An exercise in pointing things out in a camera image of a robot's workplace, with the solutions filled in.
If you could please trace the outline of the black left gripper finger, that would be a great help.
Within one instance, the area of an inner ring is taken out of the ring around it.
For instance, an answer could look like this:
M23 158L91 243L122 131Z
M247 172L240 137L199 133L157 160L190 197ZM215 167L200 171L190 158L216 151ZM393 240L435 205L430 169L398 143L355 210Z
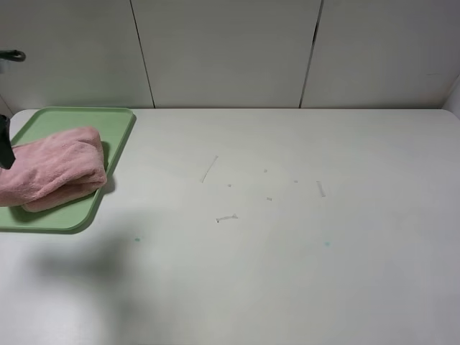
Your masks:
M14 151L9 136L10 119L0 115L0 166L10 169L15 162Z

